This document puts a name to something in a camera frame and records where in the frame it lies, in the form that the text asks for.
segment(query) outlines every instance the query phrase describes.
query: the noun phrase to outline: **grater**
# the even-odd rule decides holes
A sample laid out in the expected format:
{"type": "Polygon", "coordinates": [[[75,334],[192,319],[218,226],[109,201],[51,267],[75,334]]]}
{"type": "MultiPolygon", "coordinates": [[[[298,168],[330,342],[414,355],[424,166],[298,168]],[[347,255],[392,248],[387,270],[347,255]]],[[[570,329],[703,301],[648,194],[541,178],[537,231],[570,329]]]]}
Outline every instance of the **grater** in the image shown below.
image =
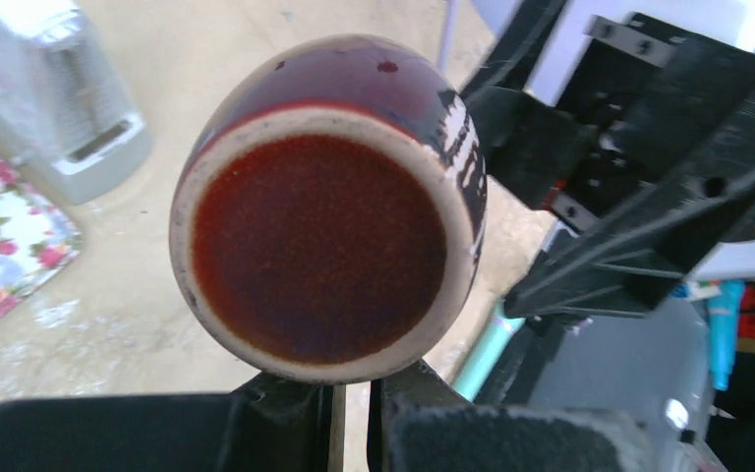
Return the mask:
{"type": "Polygon", "coordinates": [[[0,0],[0,142],[72,204],[151,151],[143,116],[70,0],[0,0]]]}

